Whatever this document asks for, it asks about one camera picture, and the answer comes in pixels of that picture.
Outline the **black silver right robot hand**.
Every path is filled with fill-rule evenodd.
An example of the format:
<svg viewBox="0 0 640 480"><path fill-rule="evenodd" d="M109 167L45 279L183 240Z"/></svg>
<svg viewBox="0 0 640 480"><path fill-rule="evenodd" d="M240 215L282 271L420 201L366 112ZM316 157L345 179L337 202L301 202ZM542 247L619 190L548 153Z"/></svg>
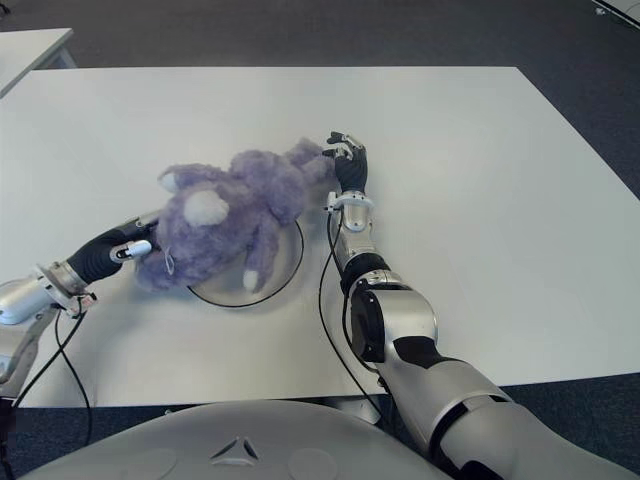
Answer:
<svg viewBox="0 0 640 480"><path fill-rule="evenodd" d="M322 154L334 162L335 175L343 192L366 192L368 161L366 147L349 134L332 131Z"/></svg>

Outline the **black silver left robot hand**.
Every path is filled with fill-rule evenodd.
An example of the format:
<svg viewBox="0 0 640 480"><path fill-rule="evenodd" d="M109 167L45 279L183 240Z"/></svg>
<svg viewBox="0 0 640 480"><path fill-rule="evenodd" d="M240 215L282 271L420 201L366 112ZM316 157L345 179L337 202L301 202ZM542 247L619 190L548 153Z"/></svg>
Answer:
<svg viewBox="0 0 640 480"><path fill-rule="evenodd" d="M116 274L130 260L153 251L160 211L136 216L84 244L66 263L87 285Z"/></svg>

